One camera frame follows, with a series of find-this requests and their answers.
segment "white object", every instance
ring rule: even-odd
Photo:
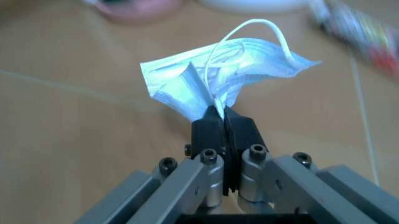
[[[282,47],[254,38],[226,41],[251,23],[270,26]],[[284,35],[274,23],[252,19],[231,31],[219,43],[140,66],[150,96],[192,122],[202,118],[210,105],[216,107],[223,119],[224,107],[235,103],[245,85],[274,77],[294,77],[317,63],[290,52]]]
[[[306,6],[307,0],[199,0],[212,8],[235,13],[282,13]]]

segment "black screw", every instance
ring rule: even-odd
[[[191,156],[191,145],[190,144],[184,145],[184,155]]]
[[[176,167],[178,166],[178,162],[172,157],[165,157],[159,161],[159,172],[162,175],[169,176]]]
[[[294,157],[294,159],[296,159],[296,161],[298,161],[300,164],[302,164],[304,167],[308,169],[312,165],[312,158],[306,153],[297,152],[294,153],[294,155],[292,156]]]
[[[256,161],[264,160],[266,158],[266,153],[266,147],[260,144],[254,144],[249,148],[249,156]]]
[[[215,150],[211,148],[207,148],[202,150],[201,152],[201,162],[205,165],[213,165],[217,160],[217,153]]]

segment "gray metal bar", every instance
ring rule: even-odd
[[[194,213],[209,191],[208,171],[199,159],[185,159],[127,223],[170,224]]]
[[[316,175],[374,221],[399,223],[399,200],[350,168],[329,167]]]
[[[159,187],[160,181],[141,171],[131,173],[76,224],[125,223]]]
[[[305,211],[318,223],[375,223],[291,156],[267,161],[261,186],[278,212]]]

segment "surgical mask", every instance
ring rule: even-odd
[[[281,44],[254,39],[227,40],[251,23],[269,26]],[[191,122],[214,105],[224,119],[242,87],[269,78],[290,78],[320,62],[289,50],[280,29],[271,21],[252,19],[239,25],[219,43],[170,57],[141,63],[150,96],[176,110]]]

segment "blurry object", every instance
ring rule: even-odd
[[[311,4],[320,28],[348,44],[367,61],[399,77],[399,31],[340,2]]]
[[[199,0],[206,6],[234,13],[282,13],[307,5],[307,0]]]
[[[183,5],[184,0],[84,0],[112,21],[140,23],[166,16]]]
[[[281,46],[255,38],[227,41],[241,28],[255,23],[271,28]],[[319,63],[291,52],[273,22],[251,19],[218,43],[141,63],[140,67],[150,96],[193,122],[201,119],[211,105],[224,119],[224,109],[234,105],[244,86],[295,77]]]

